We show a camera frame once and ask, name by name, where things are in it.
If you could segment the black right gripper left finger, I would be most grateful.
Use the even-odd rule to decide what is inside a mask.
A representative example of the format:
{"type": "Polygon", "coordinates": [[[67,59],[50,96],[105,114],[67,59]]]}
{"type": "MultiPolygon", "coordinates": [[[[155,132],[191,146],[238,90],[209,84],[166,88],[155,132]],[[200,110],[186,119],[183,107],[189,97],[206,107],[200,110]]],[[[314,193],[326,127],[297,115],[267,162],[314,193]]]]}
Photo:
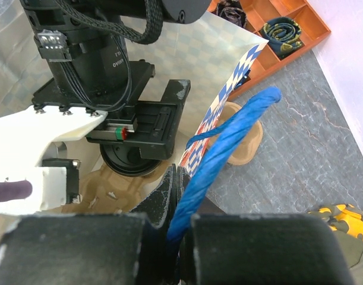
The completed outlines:
{"type": "Polygon", "coordinates": [[[176,167],[123,214],[33,214],[0,240],[0,284],[169,284],[175,260],[165,239],[176,198],[176,167]]]}

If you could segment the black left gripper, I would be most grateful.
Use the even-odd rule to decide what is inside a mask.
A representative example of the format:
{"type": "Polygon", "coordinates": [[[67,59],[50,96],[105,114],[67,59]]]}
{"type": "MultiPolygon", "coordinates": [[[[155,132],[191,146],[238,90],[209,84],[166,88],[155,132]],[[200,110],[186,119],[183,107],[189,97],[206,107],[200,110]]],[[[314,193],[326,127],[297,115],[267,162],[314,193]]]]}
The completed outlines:
{"type": "Polygon", "coordinates": [[[175,136],[190,80],[169,80],[160,101],[139,99],[155,66],[146,61],[131,61],[132,91],[128,103],[119,111],[109,112],[106,119],[86,138],[90,143],[137,147],[141,157],[167,160],[173,153],[175,136]]]}

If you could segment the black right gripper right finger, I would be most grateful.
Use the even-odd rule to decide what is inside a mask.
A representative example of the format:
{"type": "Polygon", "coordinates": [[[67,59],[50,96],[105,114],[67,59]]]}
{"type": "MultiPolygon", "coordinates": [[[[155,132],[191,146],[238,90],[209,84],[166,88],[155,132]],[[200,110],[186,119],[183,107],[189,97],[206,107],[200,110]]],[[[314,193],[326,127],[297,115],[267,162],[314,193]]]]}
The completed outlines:
{"type": "Polygon", "coordinates": [[[204,198],[179,252],[182,284],[354,284],[329,227],[309,214],[227,214],[204,198]]]}

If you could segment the checkered paper takeout bag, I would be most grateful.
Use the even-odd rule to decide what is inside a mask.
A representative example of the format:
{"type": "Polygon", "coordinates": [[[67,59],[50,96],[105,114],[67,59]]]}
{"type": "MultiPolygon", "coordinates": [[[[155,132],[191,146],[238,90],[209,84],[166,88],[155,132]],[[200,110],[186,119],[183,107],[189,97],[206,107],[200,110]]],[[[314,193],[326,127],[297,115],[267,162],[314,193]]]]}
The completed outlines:
{"type": "MultiPolygon", "coordinates": [[[[186,26],[166,24],[159,41],[153,45],[129,45],[131,56],[137,58],[144,52],[158,66],[158,79],[146,88],[149,95],[153,96],[165,80],[176,76],[192,81],[191,97],[176,134],[175,154],[166,161],[168,167],[176,167],[175,201],[200,163],[206,147],[206,143],[200,141],[183,152],[187,137],[214,127],[230,86],[252,65],[264,45],[260,37],[211,13],[186,26]]],[[[6,230],[19,218],[8,224],[6,218],[0,216],[0,230],[6,230]]]]}

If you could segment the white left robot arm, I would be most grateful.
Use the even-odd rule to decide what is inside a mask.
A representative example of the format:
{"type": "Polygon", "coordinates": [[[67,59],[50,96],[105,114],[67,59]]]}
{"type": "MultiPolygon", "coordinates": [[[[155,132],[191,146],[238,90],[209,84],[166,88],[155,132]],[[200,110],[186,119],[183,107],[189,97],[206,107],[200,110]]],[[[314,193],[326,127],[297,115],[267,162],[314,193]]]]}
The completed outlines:
{"type": "Polygon", "coordinates": [[[87,136],[106,157],[122,145],[144,160],[170,158],[191,83],[170,80],[160,101],[142,101],[155,66],[130,61],[125,43],[155,43],[164,23],[191,24],[209,2],[21,1],[21,6],[52,73],[33,95],[35,111],[56,106],[64,114],[74,107],[90,116],[106,112],[87,136]]]}

